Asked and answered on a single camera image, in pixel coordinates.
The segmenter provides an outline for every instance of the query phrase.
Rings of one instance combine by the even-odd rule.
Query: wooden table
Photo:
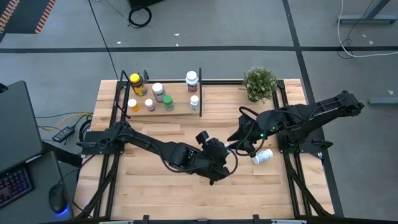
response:
[[[289,104],[305,104],[300,80],[284,81]],[[108,128],[115,86],[116,81],[101,82],[92,131]],[[181,141],[201,148],[195,136],[204,130],[211,138],[226,142],[238,128],[240,106],[257,112],[274,109],[272,100],[265,104],[251,103],[247,94],[238,87],[203,85],[202,117],[143,116],[132,118],[129,122],[135,130],[165,142]],[[279,102],[282,102],[280,93],[278,96]],[[263,149],[271,149],[274,157],[260,165],[255,165],[249,157],[239,157],[237,171],[210,186],[208,179],[196,174],[169,172],[158,155],[127,144],[120,158],[111,219],[142,220],[143,215],[150,215],[151,220],[252,219],[253,214],[259,214],[260,218],[293,218],[284,160],[275,135],[268,138]],[[311,154],[301,154],[300,157],[307,187],[323,208],[333,213],[321,160]],[[80,172],[75,202],[81,207],[90,201],[97,189],[102,160],[103,156],[97,155]],[[228,156],[227,161],[232,170],[233,156]],[[298,187],[296,191],[303,213]],[[107,196],[105,193],[102,215]]]

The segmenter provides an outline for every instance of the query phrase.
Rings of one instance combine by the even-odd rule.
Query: gray floor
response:
[[[127,14],[126,0],[108,0]],[[301,46],[338,46],[336,19],[340,0],[289,0]],[[344,14],[363,13],[370,0],[345,1]],[[166,0],[151,7],[152,22],[143,29],[127,27],[125,19],[105,0],[92,1],[110,47],[173,47],[206,45],[292,46],[282,1]],[[398,0],[383,14],[397,14]],[[145,13],[137,13],[137,20]],[[341,27],[345,37],[350,26]],[[398,24],[360,25],[352,45],[398,45]],[[40,35],[7,34],[0,48],[104,47],[87,1],[58,0]],[[183,78],[203,69],[204,78],[239,78],[255,66],[266,66],[279,78],[301,78],[295,52],[206,51],[112,53],[118,73],[141,72],[151,78]],[[366,104],[360,116],[337,119],[325,126],[335,143],[330,156],[345,215],[398,220],[398,113],[394,107],[367,105],[371,96],[398,93],[398,55],[344,60],[336,52],[304,52],[316,100],[348,90]],[[100,80],[114,79],[107,53],[0,54],[0,82],[25,80],[37,116],[67,111],[93,111]],[[40,120],[54,125],[59,119]],[[42,132],[43,138],[54,133]],[[76,136],[59,147],[74,153]]]

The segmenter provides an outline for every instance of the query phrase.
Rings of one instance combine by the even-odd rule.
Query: computer mouse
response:
[[[56,184],[51,187],[49,191],[49,204],[51,210],[56,213],[62,213],[67,209],[68,202],[63,193],[63,184]]]

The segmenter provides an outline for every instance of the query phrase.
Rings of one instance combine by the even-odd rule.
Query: green plant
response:
[[[248,92],[249,99],[265,103],[265,100],[272,98],[272,92],[276,91],[277,81],[277,77],[264,67],[252,68],[244,74],[244,88],[240,89]]]

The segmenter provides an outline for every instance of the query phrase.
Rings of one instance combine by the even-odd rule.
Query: wooden shelf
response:
[[[146,84],[148,93],[145,96],[137,96],[134,90],[130,87],[129,99],[137,100],[139,111],[133,111],[131,108],[127,109],[127,114],[131,115],[131,119],[136,116],[167,116],[167,115],[184,115],[184,114],[200,114],[200,106],[197,110],[192,110],[190,107],[191,96],[196,95],[200,98],[200,84],[198,84],[198,91],[188,92],[186,83],[162,83],[166,94],[173,99],[174,110],[167,111],[163,103],[158,103],[152,92],[153,84]],[[155,110],[149,111],[145,106],[146,99],[151,99],[154,102]]]

